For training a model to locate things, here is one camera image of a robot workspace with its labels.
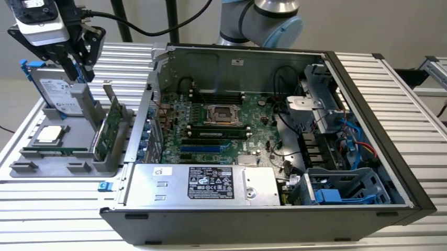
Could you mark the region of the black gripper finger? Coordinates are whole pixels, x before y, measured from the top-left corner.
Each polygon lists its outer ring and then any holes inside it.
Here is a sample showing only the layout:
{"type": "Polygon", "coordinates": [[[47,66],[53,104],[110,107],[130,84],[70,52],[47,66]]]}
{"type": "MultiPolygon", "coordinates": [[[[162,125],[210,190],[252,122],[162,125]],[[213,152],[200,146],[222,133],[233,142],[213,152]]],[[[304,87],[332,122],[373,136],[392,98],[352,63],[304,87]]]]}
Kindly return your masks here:
{"type": "Polygon", "coordinates": [[[42,61],[50,60],[61,66],[71,81],[77,78],[77,70],[67,56],[70,37],[65,28],[25,34],[19,31],[18,25],[13,25],[6,32],[35,57],[42,61]]]}
{"type": "Polygon", "coordinates": [[[93,66],[101,54],[105,30],[97,26],[75,26],[74,61],[82,78],[94,78],[93,66]]]}

